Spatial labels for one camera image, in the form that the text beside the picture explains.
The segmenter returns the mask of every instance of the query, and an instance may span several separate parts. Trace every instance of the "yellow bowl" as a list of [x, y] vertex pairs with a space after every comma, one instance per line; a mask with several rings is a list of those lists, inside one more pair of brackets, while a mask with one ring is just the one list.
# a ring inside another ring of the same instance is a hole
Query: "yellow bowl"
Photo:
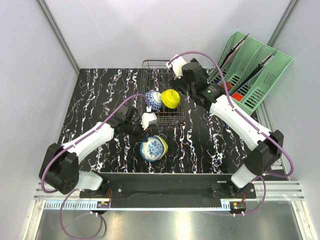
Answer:
[[161, 100], [170, 109], [175, 109], [180, 103], [180, 95], [173, 89], [165, 90], [161, 93]]

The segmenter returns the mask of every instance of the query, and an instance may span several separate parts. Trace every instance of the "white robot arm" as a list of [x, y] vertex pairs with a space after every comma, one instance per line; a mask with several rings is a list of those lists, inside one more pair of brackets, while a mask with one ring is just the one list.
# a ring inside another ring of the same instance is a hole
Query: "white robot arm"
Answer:
[[[244, 188], [257, 176], [261, 176], [281, 157], [281, 151], [260, 133], [265, 133], [281, 147], [284, 140], [283, 134], [279, 130], [271, 132], [270, 129], [256, 122], [232, 99], [230, 103], [221, 86], [216, 83], [207, 83], [209, 75], [195, 58], [186, 63], [180, 56], [166, 65], [175, 73], [175, 77], [170, 80], [170, 85], [182, 94], [189, 95], [197, 105], [204, 107], [227, 123], [251, 150], [244, 164], [230, 179], [233, 191]], [[259, 132], [247, 121], [259, 129]]]
[[78, 138], [63, 145], [53, 143], [47, 149], [39, 177], [42, 178], [45, 169], [62, 151], [64, 152], [49, 168], [44, 181], [62, 194], [68, 194], [73, 189], [97, 191], [103, 195], [107, 191], [108, 180], [98, 172], [79, 170], [79, 164], [96, 148], [110, 141], [118, 134], [129, 134], [136, 141], [147, 141], [147, 128], [157, 122], [154, 113], [145, 112], [141, 117], [135, 115], [137, 109], [123, 105], [109, 121], [98, 122], [92, 129]]

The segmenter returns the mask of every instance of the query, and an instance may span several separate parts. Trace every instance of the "black and white marble surface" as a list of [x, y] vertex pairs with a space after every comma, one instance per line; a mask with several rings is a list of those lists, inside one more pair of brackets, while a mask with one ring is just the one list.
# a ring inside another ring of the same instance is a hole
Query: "black and white marble surface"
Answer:
[[[61, 130], [59, 143], [67, 143], [103, 121], [124, 99], [137, 94], [143, 69], [82, 69]], [[218, 117], [188, 99], [188, 115], [176, 125], [158, 124], [148, 132], [168, 144], [164, 158], [142, 159], [139, 143], [128, 135], [106, 142], [81, 163], [83, 171], [124, 173], [234, 173], [248, 148]], [[139, 107], [139, 101], [131, 104]]]

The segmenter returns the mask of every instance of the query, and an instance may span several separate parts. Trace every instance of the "white wall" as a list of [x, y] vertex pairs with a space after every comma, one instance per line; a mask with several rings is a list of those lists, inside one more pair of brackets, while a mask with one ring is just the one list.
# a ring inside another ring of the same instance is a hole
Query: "white wall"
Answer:
[[284, 148], [295, 165], [294, 178], [320, 237], [320, 1], [300, 1], [275, 47], [294, 57], [267, 98], [274, 127], [284, 134]]
[[237, 30], [268, 42], [289, 0], [46, 2], [81, 68], [138, 68], [192, 50], [217, 59]]
[[35, 0], [0, 7], [0, 235], [18, 240], [76, 74]]

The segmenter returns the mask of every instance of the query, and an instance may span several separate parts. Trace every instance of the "wire basket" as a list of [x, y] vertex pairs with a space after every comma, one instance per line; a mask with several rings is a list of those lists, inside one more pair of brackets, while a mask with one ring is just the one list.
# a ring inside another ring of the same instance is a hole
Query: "wire basket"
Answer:
[[[140, 93], [145, 94], [151, 90], [162, 93], [172, 87], [169, 81], [175, 76], [172, 69], [168, 69], [166, 63], [169, 60], [144, 60], [142, 63], [142, 75]], [[146, 103], [142, 102], [142, 112], [146, 111]], [[176, 124], [183, 122], [187, 116], [186, 97], [180, 94], [180, 103], [177, 108], [170, 109], [163, 107], [154, 112], [157, 117], [157, 123]]]

